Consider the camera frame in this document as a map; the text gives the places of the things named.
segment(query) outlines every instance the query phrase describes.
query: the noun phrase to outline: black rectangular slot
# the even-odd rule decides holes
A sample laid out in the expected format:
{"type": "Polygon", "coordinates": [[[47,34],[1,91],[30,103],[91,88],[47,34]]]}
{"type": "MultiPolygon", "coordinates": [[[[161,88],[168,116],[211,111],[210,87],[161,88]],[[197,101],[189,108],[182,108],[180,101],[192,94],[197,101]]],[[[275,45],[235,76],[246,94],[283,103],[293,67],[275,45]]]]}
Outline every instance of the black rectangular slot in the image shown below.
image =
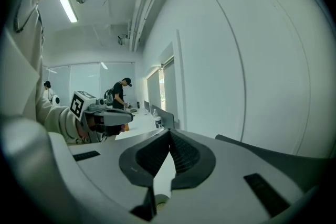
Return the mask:
{"type": "Polygon", "coordinates": [[[84,159],[89,159],[89,158],[92,158],[92,157],[96,157],[100,155],[97,151],[89,151],[89,152],[85,152],[85,153],[81,153],[81,154],[76,154],[76,155],[73,155],[74,159],[76,162],[78,161],[82,161],[84,159]]]}
{"type": "Polygon", "coordinates": [[[271,217],[289,207],[289,204],[259,174],[244,176],[244,179],[271,217]]]}

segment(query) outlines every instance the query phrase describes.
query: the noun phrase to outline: man in black shirt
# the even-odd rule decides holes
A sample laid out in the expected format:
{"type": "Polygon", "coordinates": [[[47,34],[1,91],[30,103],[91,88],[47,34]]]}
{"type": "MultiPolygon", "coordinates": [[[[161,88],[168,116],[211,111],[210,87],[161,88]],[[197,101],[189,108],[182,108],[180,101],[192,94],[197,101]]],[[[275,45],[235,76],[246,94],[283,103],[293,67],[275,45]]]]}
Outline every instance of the man in black shirt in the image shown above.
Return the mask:
{"type": "Polygon", "coordinates": [[[124,90],[122,87],[132,87],[131,79],[125,78],[122,81],[117,82],[113,86],[113,108],[114,109],[123,109],[124,107],[128,108],[128,105],[124,102],[124,90]]]}

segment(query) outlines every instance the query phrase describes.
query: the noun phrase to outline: ceiling light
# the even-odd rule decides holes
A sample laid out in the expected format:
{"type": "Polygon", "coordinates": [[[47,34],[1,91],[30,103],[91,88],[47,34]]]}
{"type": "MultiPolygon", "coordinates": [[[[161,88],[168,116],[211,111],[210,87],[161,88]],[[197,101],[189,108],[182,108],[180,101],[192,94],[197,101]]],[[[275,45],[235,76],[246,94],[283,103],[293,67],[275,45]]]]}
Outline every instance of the ceiling light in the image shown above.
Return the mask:
{"type": "Polygon", "coordinates": [[[104,69],[108,70],[107,66],[103,62],[101,62],[101,66],[104,67],[104,69]]]}
{"type": "Polygon", "coordinates": [[[70,20],[70,22],[72,23],[76,23],[77,22],[77,18],[72,10],[72,7],[70,5],[69,0],[60,0],[61,4],[66,12],[66,14],[68,15],[68,18],[70,20]]]}

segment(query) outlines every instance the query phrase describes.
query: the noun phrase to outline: black shirt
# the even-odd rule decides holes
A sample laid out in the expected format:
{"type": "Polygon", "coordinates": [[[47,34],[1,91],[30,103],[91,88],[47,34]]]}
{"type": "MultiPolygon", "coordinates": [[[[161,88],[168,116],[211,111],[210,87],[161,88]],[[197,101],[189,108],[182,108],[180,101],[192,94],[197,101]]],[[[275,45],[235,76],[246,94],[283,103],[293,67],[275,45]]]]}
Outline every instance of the black shirt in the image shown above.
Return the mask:
{"type": "Polygon", "coordinates": [[[123,109],[124,106],[119,103],[117,100],[114,99],[114,97],[116,96],[116,94],[119,94],[119,98],[124,101],[124,90],[122,88],[121,82],[117,82],[114,86],[113,86],[113,108],[114,109],[123,109]]]}

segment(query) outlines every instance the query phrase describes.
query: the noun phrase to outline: window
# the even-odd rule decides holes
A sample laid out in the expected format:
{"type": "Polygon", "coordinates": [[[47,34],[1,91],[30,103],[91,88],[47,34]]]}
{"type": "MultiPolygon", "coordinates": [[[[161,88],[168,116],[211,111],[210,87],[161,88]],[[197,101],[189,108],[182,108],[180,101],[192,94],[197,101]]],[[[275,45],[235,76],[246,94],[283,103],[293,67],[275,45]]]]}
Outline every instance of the window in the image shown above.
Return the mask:
{"type": "Polygon", "coordinates": [[[159,84],[160,84],[161,109],[166,110],[166,96],[164,94],[164,72],[163,72],[163,69],[159,69],[159,84]]]}

